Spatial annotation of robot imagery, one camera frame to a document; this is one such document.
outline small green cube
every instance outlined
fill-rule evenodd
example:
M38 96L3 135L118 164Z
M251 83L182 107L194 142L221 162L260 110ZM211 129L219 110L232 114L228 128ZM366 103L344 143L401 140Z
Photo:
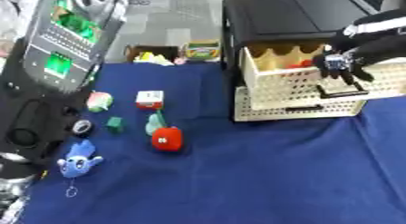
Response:
M122 118L111 117L107 122L107 129L112 133L121 133L124 131L124 126L122 123Z

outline roll of tape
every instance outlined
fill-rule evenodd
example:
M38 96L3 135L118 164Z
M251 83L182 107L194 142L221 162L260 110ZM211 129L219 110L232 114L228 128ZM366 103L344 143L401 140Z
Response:
M73 135L83 139L88 138L92 131L93 124L89 120L79 120L72 127Z

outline drawer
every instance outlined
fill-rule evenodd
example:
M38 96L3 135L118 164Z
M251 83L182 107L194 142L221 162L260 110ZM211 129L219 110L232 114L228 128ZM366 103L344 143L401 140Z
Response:
M347 117L357 115L365 101L332 102L313 104L308 107L271 108L260 111L251 109L248 89L236 88L234 121L254 122L266 120L310 119L325 117Z
M375 80L372 83L356 80L357 86L349 86L341 79L322 79L313 66L288 69L290 65L311 60L322 50L323 44L318 42L257 44L243 48L239 64L252 109L364 101L406 93L406 58L365 67Z

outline blue stuffed toy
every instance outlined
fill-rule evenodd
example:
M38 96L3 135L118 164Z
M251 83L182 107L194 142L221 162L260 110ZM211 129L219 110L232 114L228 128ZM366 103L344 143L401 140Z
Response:
M90 157L96 152L96 147L90 141L83 141L81 144L75 143L71 151L66 155L66 160L58 160L61 173L66 178L80 177L103 161L102 156Z

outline gray carpet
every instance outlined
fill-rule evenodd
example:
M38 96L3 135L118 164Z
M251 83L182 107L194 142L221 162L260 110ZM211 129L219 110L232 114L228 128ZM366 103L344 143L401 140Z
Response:
M182 45L191 39L219 38L221 1L150 0L149 5L131 5L107 62L122 62L127 44Z

